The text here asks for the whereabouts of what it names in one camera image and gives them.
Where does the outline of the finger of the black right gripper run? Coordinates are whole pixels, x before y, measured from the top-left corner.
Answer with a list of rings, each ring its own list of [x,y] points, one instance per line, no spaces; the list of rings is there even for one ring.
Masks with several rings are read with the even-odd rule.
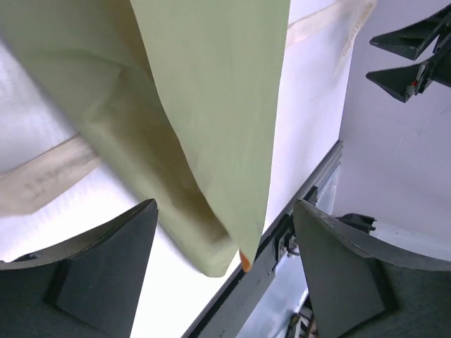
[[[392,98],[406,103],[412,96],[422,94],[430,85],[425,69],[422,65],[411,65],[377,70],[367,73],[366,79],[378,85]]]
[[[402,29],[373,37],[369,44],[376,48],[415,61],[438,38],[433,53],[450,34],[450,5]]]

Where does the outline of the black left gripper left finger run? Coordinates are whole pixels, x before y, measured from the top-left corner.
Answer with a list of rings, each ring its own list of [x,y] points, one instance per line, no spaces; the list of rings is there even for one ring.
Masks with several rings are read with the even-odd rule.
[[[2,337],[129,337],[158,208],[148,199],[57,245],[1,263]]]

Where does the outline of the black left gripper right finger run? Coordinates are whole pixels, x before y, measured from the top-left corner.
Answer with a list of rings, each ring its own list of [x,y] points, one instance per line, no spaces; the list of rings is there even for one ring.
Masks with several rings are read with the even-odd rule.
[[[414,253],[329,216],[293,209],[320,337],[449,337],[450,262]]]

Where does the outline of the cream ribbon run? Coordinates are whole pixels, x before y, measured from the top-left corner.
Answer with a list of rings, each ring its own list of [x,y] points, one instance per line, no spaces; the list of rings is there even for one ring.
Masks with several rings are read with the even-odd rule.
[[[335,72],[339,73],[376,1],[337,1],[288,25],[288,48],[351,13],[350,28]],[[1,176],[1,216],[32,214],[89,175],[100,164],[95,150],[79,135]]]

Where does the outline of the green and orange wrapping paper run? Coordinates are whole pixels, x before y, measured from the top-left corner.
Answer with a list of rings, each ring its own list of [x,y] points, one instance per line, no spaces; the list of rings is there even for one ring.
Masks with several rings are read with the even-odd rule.
[[[33,80],[203,274],[251,265],[271,177],[288,1],[2,1]]]

